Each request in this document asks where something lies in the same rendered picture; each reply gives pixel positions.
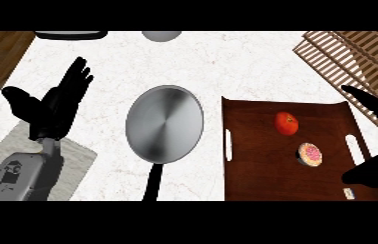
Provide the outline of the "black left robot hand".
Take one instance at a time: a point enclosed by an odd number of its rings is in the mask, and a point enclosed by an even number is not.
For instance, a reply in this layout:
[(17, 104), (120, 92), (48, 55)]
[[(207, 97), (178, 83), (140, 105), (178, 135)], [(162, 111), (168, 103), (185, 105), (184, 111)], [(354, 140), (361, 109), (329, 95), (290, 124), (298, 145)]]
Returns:
[(60, 141), (69, 134), (79, 105), (94, 81), (88, 60), (79, 57), (63, 81), (52, 87), (42, 100), (15, 86), (2, 89), (13, 114), (30, 124), (30, 139), (52, 138)]

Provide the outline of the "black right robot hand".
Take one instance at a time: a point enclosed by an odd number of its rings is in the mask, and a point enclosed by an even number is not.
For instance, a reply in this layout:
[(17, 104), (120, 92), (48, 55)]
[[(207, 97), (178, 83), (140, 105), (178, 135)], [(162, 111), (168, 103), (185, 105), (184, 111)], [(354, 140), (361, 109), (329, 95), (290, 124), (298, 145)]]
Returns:
[[(354, 95), (378, 117), (378, 98), (352, 86), (343, 85), (342, 89)], [(351, 169), (343, 174), (342, 180), (345, 184), (361, 184), (370, 188), (378, 188), (378, 155)]]

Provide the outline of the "dark brown wooden tray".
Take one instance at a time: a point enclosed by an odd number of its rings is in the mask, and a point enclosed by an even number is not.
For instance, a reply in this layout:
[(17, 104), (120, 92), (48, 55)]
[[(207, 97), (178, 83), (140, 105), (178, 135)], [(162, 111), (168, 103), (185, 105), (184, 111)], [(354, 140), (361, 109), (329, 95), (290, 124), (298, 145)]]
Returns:
[[(228, 200), (345, 200), (352, 188), (358, 201), (378, 201), (378, 189), (348, 185), (342, 175), (355, 167), (346, 142), (357, 137), (364, 158), (371, 154), (349, 104), (311, 104), (222, 100), (225, 149), (225, 198)], [(278, 112), (299, 120), (299, 131), (283, 135), (275, 128)], [(323, 164), (299, 162), (298, 150), (312, 143)]]

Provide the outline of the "brown slatted tiered shelf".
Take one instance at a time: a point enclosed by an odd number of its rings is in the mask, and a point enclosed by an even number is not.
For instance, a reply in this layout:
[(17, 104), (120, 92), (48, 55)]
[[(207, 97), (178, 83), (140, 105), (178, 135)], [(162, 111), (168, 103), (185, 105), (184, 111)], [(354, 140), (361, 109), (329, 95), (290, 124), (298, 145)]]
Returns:
[(378, 126), (378, 116), (343, 89), (378, 97), (378, 31), (308, 31), (295, 53)]

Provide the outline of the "red tomato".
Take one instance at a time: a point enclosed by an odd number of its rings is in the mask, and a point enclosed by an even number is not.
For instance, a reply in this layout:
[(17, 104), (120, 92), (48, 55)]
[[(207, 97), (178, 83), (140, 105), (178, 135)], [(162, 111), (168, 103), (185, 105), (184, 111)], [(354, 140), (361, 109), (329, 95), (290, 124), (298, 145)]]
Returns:
[(275, 128), (278, 132), (292, 136), (299, 131), (299, 120), (295, 115), (289, 112), (278, 112), (275, 116)]

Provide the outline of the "black flat appliance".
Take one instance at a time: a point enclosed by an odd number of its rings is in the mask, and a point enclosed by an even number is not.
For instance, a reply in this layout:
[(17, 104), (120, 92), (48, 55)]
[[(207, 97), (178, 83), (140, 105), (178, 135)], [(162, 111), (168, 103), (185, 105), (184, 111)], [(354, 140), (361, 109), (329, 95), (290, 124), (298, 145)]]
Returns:
[(36, 31), (42, 39), (51, 40), (95, 40), (109, 35), (107, 31)]

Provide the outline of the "grey round bowl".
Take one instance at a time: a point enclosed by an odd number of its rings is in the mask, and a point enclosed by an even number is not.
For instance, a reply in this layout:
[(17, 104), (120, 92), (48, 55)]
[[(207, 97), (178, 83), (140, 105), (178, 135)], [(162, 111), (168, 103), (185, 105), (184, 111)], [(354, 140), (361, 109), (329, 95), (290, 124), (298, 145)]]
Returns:
[(144, 31), (144, 36), (154, 42), (169, 42), (175, 40), (182, 32), (181, 31)]

